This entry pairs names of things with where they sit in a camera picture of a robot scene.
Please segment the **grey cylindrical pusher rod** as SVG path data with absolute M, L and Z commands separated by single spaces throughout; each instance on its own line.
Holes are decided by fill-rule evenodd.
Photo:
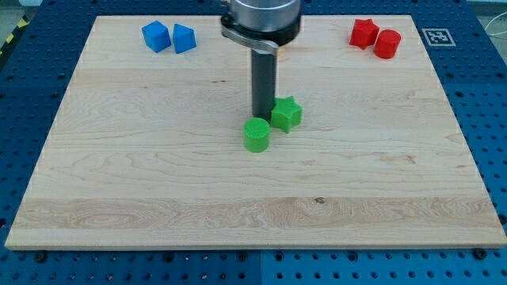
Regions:
M 271 120 L 276 96 L 276 56 L 251 50 L 252 113 L 254 117 Z

